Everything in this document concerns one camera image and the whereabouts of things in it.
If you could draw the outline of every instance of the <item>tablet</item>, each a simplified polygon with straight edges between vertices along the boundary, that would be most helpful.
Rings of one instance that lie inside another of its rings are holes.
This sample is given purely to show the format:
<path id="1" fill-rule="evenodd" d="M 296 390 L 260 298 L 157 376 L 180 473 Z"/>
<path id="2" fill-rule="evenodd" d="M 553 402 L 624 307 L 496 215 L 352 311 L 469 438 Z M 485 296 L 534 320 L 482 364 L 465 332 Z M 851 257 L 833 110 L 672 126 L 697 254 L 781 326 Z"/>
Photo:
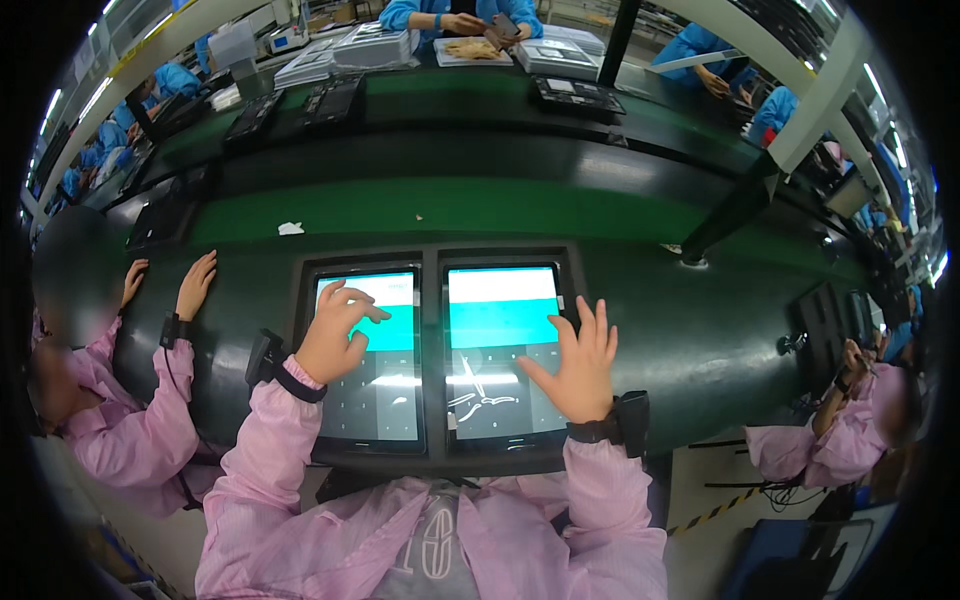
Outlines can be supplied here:
<path id="1" fill-rule="evenodd" d="M 497 439 L 502 449 L 565 430 L 566 419 L 516 365 L 530 356 L 549 372 L 560 366 L 562 312 L 556 265 L 451 268 L 446 288 L 449 427 L 456 441 Z"/>

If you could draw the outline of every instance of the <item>stack of trays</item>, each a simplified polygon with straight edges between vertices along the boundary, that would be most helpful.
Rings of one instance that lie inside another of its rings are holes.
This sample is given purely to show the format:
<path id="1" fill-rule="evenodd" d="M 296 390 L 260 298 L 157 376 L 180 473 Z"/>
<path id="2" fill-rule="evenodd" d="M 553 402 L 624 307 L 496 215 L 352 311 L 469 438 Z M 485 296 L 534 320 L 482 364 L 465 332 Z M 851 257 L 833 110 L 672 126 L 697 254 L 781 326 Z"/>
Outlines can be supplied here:
<path id="1" fill-rule="evenodd" d="M 577 44 L 581 50 L 592 57 L 603 57 L 605 54 L 607 54 L 607 46 L 604 45 L 602 39 L 590 32 L 581 31 L 579 29 L 571 29 L 569 27 L 561 27 L 559 25 L 544 25 L 543 38 L 572 41 L 573 43 Z"/>
<path id="2" fill-rule="evenodd" d="M 330 50 L 332 45 L 333 40 L 319 39 L 307 46 L 274 75 L 274 89 L 309 84 L 329 77 L 335 66 L 333 51 Z"/>
<path id="3" fill-rule="evenodd" d="M 516 48 L 516 58 L 531 75 L 595 82 L 600 73 L 595 59 L 572 41 L 561 39 L 524 39 Z"/>
<path id="4" fill-rule="evenodd" d="M 333 47 L 338 67 L 376 67 L 410 60 L 420 45 L 419 30 L 391 32 L 379 22 L 363 23 Z"/>

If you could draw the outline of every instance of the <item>pink sleeve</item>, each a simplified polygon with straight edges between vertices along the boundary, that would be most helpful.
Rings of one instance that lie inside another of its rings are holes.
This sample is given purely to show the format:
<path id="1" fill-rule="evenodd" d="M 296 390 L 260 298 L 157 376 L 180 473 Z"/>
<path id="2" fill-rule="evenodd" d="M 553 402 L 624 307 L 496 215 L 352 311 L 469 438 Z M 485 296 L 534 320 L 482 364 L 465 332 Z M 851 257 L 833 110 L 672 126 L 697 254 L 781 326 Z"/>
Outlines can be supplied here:
<path id="1" fill-rule="evenodd" d="M 113 324 L 107 330 L 107 333 L 101 336 L 99 340 L 86 346 L 86 351 L 90 357 L 107 367 L 110 372 L 113 372 L 113 348 L 117 343 L 117 331 L 122 323 L 123 318 L 118 316 L 113 320 Z"/>
<path id="2" fill-rule="evenodd" d="M 666 600 L 666 532 L 649 526 L 650 476 L 622 445 L 564 446 L 570 520 L 564 531 L 571 566 L 584 567 L 590 598 Z"/>
<path id="3" fill-rule="evenodd" d="M 806 481 L 810 487 L 851 483 L 866 475 L 882 453 L 864 433 L 838 418 L 813 446 L 811 465 L 807 468 L 813 472 L 807 473 Z"/>
<path id="4" fill-rule="evenodd" d="M 98 481 L 118 488 L 158 485 L 176 475 L 197 450 L 197 431 L 187 410 L 193 347 L 177 340 L 166 358 L 164 351 L 154 353 L 159 386 L 150 406 L 74 443 L 77 458 Z"/>
<path id="5" fill-rule="evenodd" d="M 283 366 L 300 383 L 320 389 L 293 356 Z M 226 475 L 204 498 L 198 597 L 243 588 L 247 559 L 257 545 L 300 513 L 299 489 L 320 433 L 321 407 L 295 398 L 275 380 L 253 389 L 250 407 L 236 447 L 221 461 Z"/>

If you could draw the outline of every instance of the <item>hand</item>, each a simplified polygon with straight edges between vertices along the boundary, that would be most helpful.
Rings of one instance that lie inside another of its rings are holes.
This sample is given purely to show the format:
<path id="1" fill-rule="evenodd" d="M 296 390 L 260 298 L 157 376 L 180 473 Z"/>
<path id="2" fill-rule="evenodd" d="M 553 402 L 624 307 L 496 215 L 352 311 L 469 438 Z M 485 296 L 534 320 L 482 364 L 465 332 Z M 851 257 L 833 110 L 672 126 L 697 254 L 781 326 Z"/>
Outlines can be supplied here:
<path id="1" fill-rule="evenodd" d="M 700 76 L 700 81 L 704 83 L 704 87 L 708 92 L 716 96 L 717 98 L 723 98 L 730 93 L 730 84 L 723 81 L 723 78 L 719 75 L 714 75 L 710 73 L 706 67 L 702 64 L 698 64 L 693 67 L 697 75 Z"/>
<path id="2" fill-rule="evenodd" d="M 580 337 L 563 317 L 547 319 L 560 335 L 560 370 L 551 375 L 529 356 L 517 358 L 527 373 L 564 417 L 575 423 L 603 420 L 613 408 L 610 365 L 616 355 L 616 325 L 607 335 L 607 304 L 597 302 L 596 318 L 587 301 L 577 297 Z"/>
<path id="3" fill-rule="evenodd" d="M 197 316 L 197 311 L 206 299 L 206 289 L 217 275 L 217 270 L 214 269 L 216 265 L 217 251 L 214 250 L 201 256 L 187 271 L 177 296 L 177 317 L 181 321 L 193 321 Z"/>
<path id="4" fill-rule="evenodd" d="M 864 366 L 863 353 L 860 346 L 854 340 L 847 340 L 843 345 L 843 360 L 847 369 L 852 374 L 852 382 L 857 382 L 867 374 L 867 368 Z"/>
<path id="5" fill-rule="evenodd" d="M 127 271 L 127 278 L 123 281 L 123 299 L 120 300 L 120 308 L 127 305 L 133 299 L 133 295 L 140 289 L 140 281 L 143 281 L 143 274 L 140 273 L 150 266 L 150 261 L 146 258 L 137 258 Z"/>
<path id="6" fill-rule="evenodd" d="M 336 381 L 360 364 L 370 341 L 353 326 L 364 317 L 374 323 L 390 319 L 390 313 L 373 306 L 375 300 L 349 287 L 345 279 L 327 285 L 317 298 L 317 314 L 307 329 L 295 358 L 303 370 L 321 385 Z"/>
<path id="7" fill-rule="evenodd" d="M 487 23 L 465 12 L 448 13 L 440 17 L 440 28 L 461 36 L 480 36 L 487 29 Z"/>

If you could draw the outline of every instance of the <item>yellow black hazard tape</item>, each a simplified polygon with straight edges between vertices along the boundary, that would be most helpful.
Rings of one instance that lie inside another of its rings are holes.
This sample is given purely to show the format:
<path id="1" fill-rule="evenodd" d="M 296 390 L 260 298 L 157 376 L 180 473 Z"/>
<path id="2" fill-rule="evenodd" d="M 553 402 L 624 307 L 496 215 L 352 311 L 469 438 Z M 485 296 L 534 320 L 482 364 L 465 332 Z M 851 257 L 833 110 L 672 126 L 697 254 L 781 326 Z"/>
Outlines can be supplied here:
<path id="1" fill-rule="evenodd" d="M 703 523 L 704 521 L 709 521 L 715 516 L 722 515 L 729 509 L 733 508 L 734 506 L 736 506 L 741 502 L 744 502 L 747 498 L 749 498 L 750 496 L 754 495 L 759 491 L 760 491 L 760 488 L 750 488 L 746 492 L 740 494 L 739 496 L 731 500 L 729 504 L 721 504 L 720 506 L 716 507 L 709 513 L 706 513 L 705 515 L 700 515 L 695 518 L 692 518 L 690 522 L 687 523 L 686 525 L 678 525 L 677 527 L 671 527 L 670 529 L 667 529 L 666 536 L 668 538 L 671 538 L 673 536 L 683 533 L 684 531 L 693 529 L 700 523 Z"/>
<path id="2" fill-rule="evenodd" d="M 160 23 L 160 26 L 159 26 L 159 27 L 157 27 L 154 31 L 152 31 L 148 36 L 144 37 L 144 38 L 141 39 L 139 42 L 137 42 L 137 44 L 136 44 L 135 46 L 133 46 L 133 48 L 131 48 L 131 49 L 127 52 L 127 54 L 123 55 L 123 58 L 122 58 L 122 59 L 120 59 L 116 64 L 113 65 L 113 68 L 111 68 L 110 71 L 109 71 L 109 73 L 107 73 L 107 77 L 110 77 L 110 78 L 116 77 L 116 76 L 117 76 L 117 73 L 120 72 L 120 69 L 122 69 L 123 67 L 127 66 L 127 63 L 129 63 L 131 60 L 133 60 L 133 57 L 136 56 L 136 53 L 139 52 L 140 50 L 142 50 L 143 47 L 147 45 L 147 42 L 149 42 L 151 39 L 153 39 L 155 35 L 159 34 L 159 33 L 162 32 L 164 29 L 166 29 L 167 26 L 170 25 L 171 23 L 173 23 L 174 19 L 177 18 L 177 15 L 180 14 L 181 12 L 183 12 L 183 9 L 185 9 L 185 8 L 187 8 L 187 7 L 189 7 L 189 6 L 192 6 L 193 3 L 196 2 L 196 1 L 197 1 L 197 0 L 190 0 L 190 2 L 187 2 L 186 4 L 184 4 L 183 6 L 181 6 L 180 9 L 179 9 L 178 11 L 174 12 L 173 14 L 171 14 L 170 17 L 169 17 L 167 20 L 165 20 L 165 21 L 163 21 L 162 23 Z"/>

